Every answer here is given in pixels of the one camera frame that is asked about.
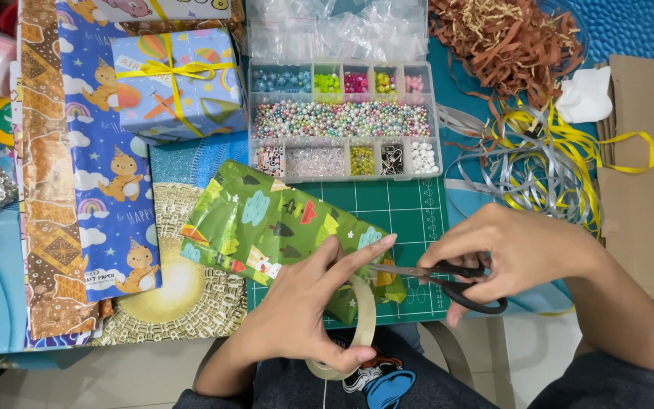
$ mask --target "green wrapping paper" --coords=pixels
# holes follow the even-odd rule
[[[284,264],[308,257],[334,234],[346,254],[386,236],[386,231],[350,213],[289,187],[251,167],[227,160],[196,202],[180,233],[181,256],[215,269],[232,271],[270,286]],[[378,262],[393,264],[389,253]],[[403,280],[362,267],[376,303],[402,302]],[[333,295],[325,314],[345,324],[355,319],[351,287]]]

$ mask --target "person's left hand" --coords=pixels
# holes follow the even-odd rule
[[[259,306],[232,337],[254,361],[284,357],[314,359],[347,373],[375,357],[371,347],[340,348],[327,336],[322,312],[332,294],[359,267],[395,244],[396,234],[345,256],[337,237],[325,239],[312,256],[285,265]]]

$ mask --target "green cutting mat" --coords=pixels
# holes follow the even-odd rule
[[[395,265],[416,265],[431,242],[448,228],[445,217],[445,194],[441,178],[413,181],[370,181],[300,183],[294,185],[314,197],[337,206],[360,219],[391,233],[397,243],[391,250]],[[421,322],[445,319],[450,299],[433,283],[420,285],[418,279],[403,277],[407,288],[405,300],[398,304],[377,305],[377,323]],[[264,298],[268,287],[248,280],[248,310]],[[325,327],[344,327],[325,318]]]

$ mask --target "scissor blade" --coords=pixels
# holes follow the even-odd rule
[[[377,270],[379,272],[400,274],[402,276],[414,276],[420,277],[425,276],[425,273],[417,267],[398,267],[396,265],[388,264],[370,264],[368,265],[371,270]]]

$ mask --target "clear adhesive tape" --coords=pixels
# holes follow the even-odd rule
[[[347,282],[352,285],[352,290],[358,299],[358,327],[355,329],[355,338],[352,339],[350,347],[369,347],[372,345],[375,335],[375,320],[377,319],[375,297],[370,290],[370,285],[364,279],[352,275]],[[341,381],[358,369],[356,367],[349,373],[342,373],[313,359],[307,359],[305,362],[316,377],[327,381]]]

